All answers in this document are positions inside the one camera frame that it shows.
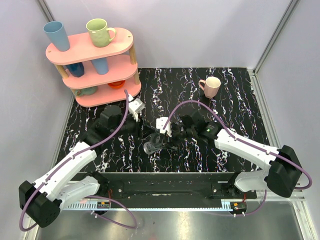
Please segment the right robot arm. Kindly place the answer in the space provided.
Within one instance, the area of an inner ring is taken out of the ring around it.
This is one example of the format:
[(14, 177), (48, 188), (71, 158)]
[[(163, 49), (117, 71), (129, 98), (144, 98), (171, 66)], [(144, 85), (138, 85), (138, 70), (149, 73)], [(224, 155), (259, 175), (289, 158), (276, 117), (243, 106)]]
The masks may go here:
[(156, 128), (167, 143), (193, 138), (203, 144), (213, 144), (216, 149), (241, 157), (260, 169), (253, 172), (234, 173), (226, 184), (228, 195), (239, 198), (245, 192), (270, 190), (280, 197), (289, 198), (302, 174), (296, 152), (290, 146), (282, 148), (263, 145), (232, 133), (215, 121), (205, 121), (199, 112), (183, 115), (182, 124), (172, 123), (167, 117), (156, 119)]

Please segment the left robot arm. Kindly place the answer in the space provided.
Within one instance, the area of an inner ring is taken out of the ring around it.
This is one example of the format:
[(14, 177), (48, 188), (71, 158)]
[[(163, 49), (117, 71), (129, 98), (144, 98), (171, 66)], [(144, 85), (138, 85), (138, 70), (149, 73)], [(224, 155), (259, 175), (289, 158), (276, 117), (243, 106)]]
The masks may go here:
[(108, 180), (93, 171), (84, 175), (77, 183), (68, 182), (87, 164), (94, 161), (105, 150), (105, 144), (117, 134), (140, 136), (141, 111), (144, 104), (132, 101), (124, 112), (116, 105), (108, 105), (92, 126), (82, 136), (71, 152), (54, 168), (35, 180), (24, 181), (18, 188), (22, 215), (28, 215), (41, 228), (49, 226), (60, 212), (83, 198), (106, 198), (95, 207), (103, 211), (110, 207), (110, 198), (123, 196), (124, 183)]

